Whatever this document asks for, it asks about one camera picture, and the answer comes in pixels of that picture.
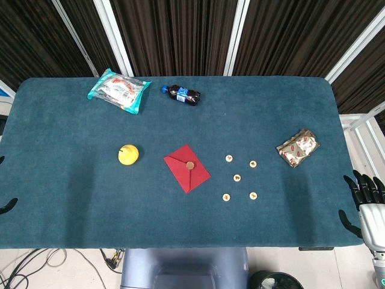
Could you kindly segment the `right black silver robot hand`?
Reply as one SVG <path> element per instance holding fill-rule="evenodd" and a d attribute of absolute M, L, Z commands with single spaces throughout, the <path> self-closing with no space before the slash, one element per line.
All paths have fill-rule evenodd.
<path fill-rule="evenodd" d="M 384 184 L 377 177 L 353 171 L 356 180 L 349 176 L 343 179 L 348 184 L 356 210 L 360 227 L 353 225 L 344 210 L 339 210 L 339 219 L 343 227 L 363 240 L 372 253 L 384 252 Z"/>

